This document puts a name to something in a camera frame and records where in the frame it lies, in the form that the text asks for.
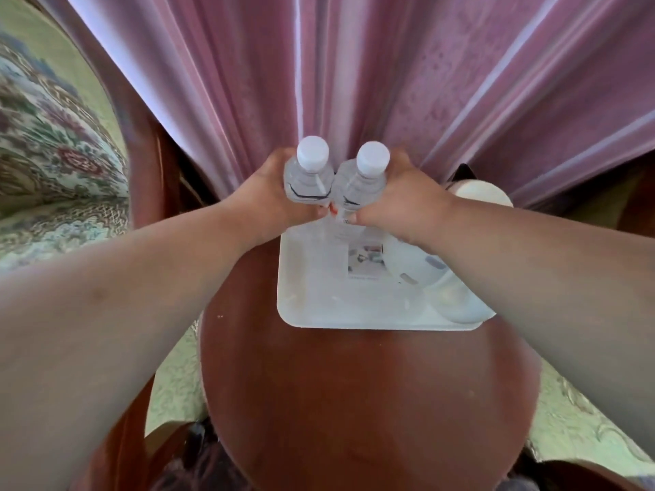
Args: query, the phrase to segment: table top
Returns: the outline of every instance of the table top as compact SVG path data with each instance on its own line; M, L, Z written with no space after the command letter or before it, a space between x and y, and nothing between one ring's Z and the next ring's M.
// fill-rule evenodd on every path
M252 483L492 489L528 435L536 353L499 317L471 332L289 326L278 251L239 260L200 330L209 415Z

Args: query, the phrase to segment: water bottle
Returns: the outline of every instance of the water bottle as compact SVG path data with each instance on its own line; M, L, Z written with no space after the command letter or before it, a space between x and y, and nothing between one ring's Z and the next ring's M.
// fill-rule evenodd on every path
M331 206L337 239L352 241L364 231L362 226L349 224L348 217L381 196L387 185L384 171L389 164L389 157L387 147L378 141L369 141L357 152L357 158L339 166L332 185Z
M318 136L304 137L298 143L296 156L284 164L284 192L297 203L330 204L334 171L329 165L330 149Z

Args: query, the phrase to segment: curtain fold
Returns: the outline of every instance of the curtain fold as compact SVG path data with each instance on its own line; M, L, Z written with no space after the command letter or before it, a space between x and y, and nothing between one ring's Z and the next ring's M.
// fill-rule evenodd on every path
M655 148L655 0L70 0L225 197L318 134L529 206Z

